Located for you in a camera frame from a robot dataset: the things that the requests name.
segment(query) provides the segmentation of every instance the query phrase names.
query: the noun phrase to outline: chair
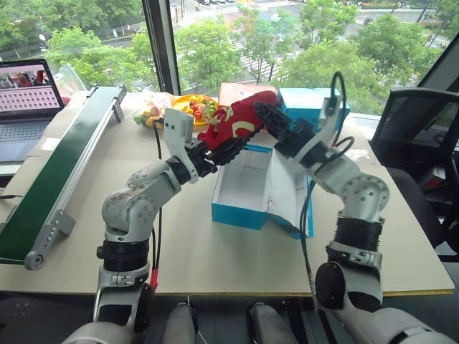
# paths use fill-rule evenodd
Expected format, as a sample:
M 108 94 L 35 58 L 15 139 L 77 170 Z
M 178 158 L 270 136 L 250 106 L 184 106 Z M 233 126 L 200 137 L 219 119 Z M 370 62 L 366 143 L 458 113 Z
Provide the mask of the chair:
M 420 87 L 390 92 L 370 143 L 375 155 L 394 179 L 433 247 L 443 241 L 459 253 L 459 176 L 453 151 L 459 139 L 459 94 Z M 414 178 L 443 166 L 446 183 L 426 190 L 447 193 L 452 202 L 446 214 L 435 213 Z M 443 224 L 439 215 L 445 217 Z M 441 256 L 442 261 L 458 261 Z

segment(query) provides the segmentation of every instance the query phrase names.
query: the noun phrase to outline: open box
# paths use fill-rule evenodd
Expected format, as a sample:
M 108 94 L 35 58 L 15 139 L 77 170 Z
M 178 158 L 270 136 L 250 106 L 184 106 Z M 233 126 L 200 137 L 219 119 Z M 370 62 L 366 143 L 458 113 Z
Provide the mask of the open box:
M 220 168 L 212 198 L 212 220 L 260 230 L 270 217 L 299 238 L 300 212 L 309 180 L 272 148 L 247 145 Z M 312 202 L 306 234 L 313 236 Z

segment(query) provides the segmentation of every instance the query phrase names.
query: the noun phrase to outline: window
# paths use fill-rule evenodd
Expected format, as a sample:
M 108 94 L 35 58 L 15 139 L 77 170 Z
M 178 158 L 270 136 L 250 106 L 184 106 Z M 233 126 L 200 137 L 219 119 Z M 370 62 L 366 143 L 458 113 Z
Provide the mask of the window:
M 1 3 L 0 58 L 45 58 L 63 95 L 94 83 L 158 89 L 141 0 Z
M 173 20 L 182 93 L 221 82 L 329 87 L 340 70 L 355 113 L 381 115 L 459 31 L 456 0 L 182 0 Z

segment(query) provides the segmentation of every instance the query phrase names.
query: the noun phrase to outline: laptop keyboard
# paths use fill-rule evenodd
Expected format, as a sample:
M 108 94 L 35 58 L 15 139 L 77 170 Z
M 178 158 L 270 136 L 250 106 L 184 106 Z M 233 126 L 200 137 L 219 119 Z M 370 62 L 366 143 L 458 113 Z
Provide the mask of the laptop keyboard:
M 41 121 L 0 124 L 0 141 L 40 139 L 48 123 Z

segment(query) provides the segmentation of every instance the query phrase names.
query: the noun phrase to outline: table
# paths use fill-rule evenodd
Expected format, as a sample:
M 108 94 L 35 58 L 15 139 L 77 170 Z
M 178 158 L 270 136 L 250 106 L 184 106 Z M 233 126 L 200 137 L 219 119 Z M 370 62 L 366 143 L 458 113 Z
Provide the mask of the table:
M 81 107 L 74 97 L 49 125 L 44 142 L 31 153 L 7 186 L 8 193 L 24 193 L 52 151 L 52 146 Z M 126 116 L 121 124 L 107 126 L 88 163 L 67 212 L 77 223 L 72 235 L 53 247 L 46 265 L 37 271 L 23 266 L 0 265 L 0 290 L 16 292 L 92 294 L 101 263 L 95 256 L 103 242 L 104 222 L 100 208 L 105 197 L 122 187 L 137 169 L 156 159 L 152 130 L 132 118 L 141 100 L 129 94 L 122 103 Z M 342 137 L 356 139 L 349 151 L 361 170 L 383 178 L 391 199 L 382 212 L 386 219 L 380 237 L 382 287 L 385 295 L 426 295 L 452 292 L 454 285 L 437 258 L 420 225 L 406 205 L 386 169 L 377 161 L 365 137 L 349 118 Z M 267 133 L 253 139 L 274 142 Z M 169 153 L 163 147 L 165 158 Z M 211 220 L 211 199 L 217 174 L 182 191 L 164 207 L 163 242 L 158 276 L 159 295 L 304 295 L 311 291 L 299 241 L 274 223 L 253 231 Z M 0 220 L 17 200 L 0 203 Z M 319 187 L 313 192 L 315 236 L 308 239 L 310 261 L 316 269 L 326 261 L 324 247 L 333 239 L 336 213 L 342 208 L 337 196 Z

